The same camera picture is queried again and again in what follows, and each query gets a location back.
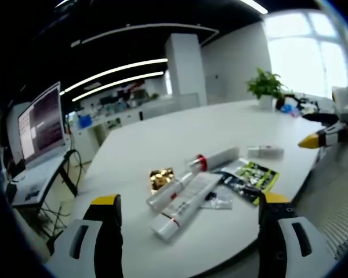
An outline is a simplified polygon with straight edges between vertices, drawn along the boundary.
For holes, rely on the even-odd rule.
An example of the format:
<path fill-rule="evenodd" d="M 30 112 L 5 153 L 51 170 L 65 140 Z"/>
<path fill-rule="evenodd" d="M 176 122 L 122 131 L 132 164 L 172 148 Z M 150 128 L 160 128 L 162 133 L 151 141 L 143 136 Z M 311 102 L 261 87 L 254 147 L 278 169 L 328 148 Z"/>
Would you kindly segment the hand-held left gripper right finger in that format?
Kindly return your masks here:
<path fill-rule="evenodd" d="M 324 235 L 279 194 L 259 192 L 259 277 L 325 277 L 336 264 Z"/>

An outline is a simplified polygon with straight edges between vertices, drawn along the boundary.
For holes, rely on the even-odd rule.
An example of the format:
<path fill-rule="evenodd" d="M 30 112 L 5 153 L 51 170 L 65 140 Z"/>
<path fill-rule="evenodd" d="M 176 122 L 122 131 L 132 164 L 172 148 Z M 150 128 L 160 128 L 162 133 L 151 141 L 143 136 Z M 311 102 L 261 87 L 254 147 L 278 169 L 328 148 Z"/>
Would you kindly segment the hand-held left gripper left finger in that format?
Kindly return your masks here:
<path fill-rule="evenodd" d="M 57 237 L 46 263 L 53 277 L 123 277 L 121 196 L 93 200 Z"/>

